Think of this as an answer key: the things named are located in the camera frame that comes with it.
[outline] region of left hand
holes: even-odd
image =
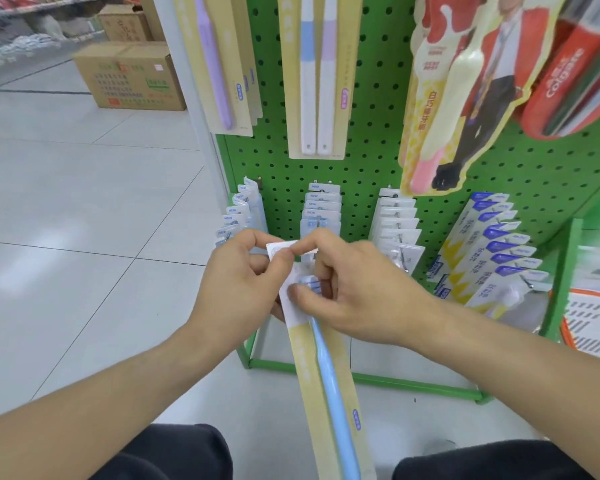
[[[281,241],[254,229],[245,229],[215,249],[184,328],[201,335],[212,350],[224,357],[249,338],[270,313],[278,316],[280,305],[276,299],[291,272],[294,255],[289,250],[280,250],[269,263],[266,255],[249,254],[249,251],[254,247],[265,249],[267,243]]]

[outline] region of green pegboard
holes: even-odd
[[[353,110],[343,161],[291,160],[287,128],[277,0],[248,0],[264,118],[254,136],[219,136],[227,175],[262,177],[269,231],[299,237],[304,192],[314,180],[342,186],[342,231],[348,241],[368,236],[380,187],[398,187],[397,154],[402,135],[412,56],[414,0],[365,0]],[[236,182],[230,181],[235,191]],[[414,273],[424,272],[475,191],[504,192],[519,209],[520,232],[542,244],[600,189],[600,121],[586,131],[556,141],[536,141],[510,122],[496,144],[473,164],[462,190],[419,198],[427,251]]]

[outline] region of forearm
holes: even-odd
[[[0,479],[87,479],[219,360],[179,331],[0,416]]]
[[[448,307],[421,353],[496,396],[600,480],[600,360]]]

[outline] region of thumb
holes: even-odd
[[[332,323],[342,315],[342,306],[334,300],[320,296],[305,285],[295,284],[289,286],[289,299],[293,301],[304,313],[327,323]]]
[[[291,268],[296,260],[294,254],[288,249],[280,249],[269,263],[267,270],[257,277],[258,281],[272,291],[273,295],[277,295],[285,282]]]

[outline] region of hand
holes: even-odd
[[[266,255],[249,251],[281,241],[246,229],[211,254],[185,328],[202,335],[222,358],[256,331],[270,313],[278,315],[276,298],[291,272],[294,256],[282,250],[269,263]]]
[[[304,285],[289,288],[303,311],[356,339],[417,349],[446,318],[434,297],[368,241],[348,244],[321,228],[291,246],[302,255],[318,249],[315,275],[323,296]]]

